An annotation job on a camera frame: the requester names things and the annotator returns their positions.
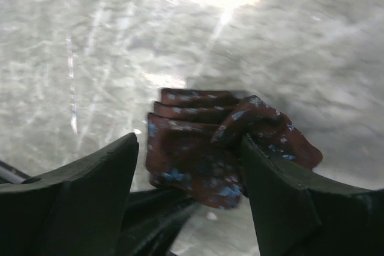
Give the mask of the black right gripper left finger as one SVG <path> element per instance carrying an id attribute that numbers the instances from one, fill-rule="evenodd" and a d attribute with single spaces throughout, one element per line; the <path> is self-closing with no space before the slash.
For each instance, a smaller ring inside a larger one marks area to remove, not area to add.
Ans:
<path id="1" fill-rule="evenodd" d="M 113 255 L 138 151 L 130 133 L 23 183 L 3 183 L 1 254 Z"/>

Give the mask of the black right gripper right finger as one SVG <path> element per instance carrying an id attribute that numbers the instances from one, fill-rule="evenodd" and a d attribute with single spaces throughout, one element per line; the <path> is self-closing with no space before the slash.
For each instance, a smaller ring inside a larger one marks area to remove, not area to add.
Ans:
<path id="1" fill-rule="evenodd" d="M 245 185 L 261 255 L 382 255 L 383 191 L 318 175 L 249 136 Z"/>

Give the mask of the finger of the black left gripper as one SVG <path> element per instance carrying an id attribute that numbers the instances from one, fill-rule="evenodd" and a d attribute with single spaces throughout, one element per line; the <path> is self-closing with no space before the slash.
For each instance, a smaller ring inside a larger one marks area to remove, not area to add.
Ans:
<path id="1" fill-rule="evenodd" d="M 118 255 L 168 256 L 198 202 L 176 188 L 132 192 L 128 196 Z"/>

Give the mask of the brown floral necktie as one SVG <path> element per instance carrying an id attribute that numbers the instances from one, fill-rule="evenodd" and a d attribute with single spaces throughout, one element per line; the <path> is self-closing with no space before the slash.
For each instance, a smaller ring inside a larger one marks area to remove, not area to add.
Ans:
<path id="1" fill-rule="evenodd" d="M 164 88 L 148 113 L 147 126 L 151 185 L 179 188 L 221 210 L 237 208 L 247 193 L 239 159 L 244 135 L 308 169 L 323 158 L 287 115 L 255 95 Z"/>

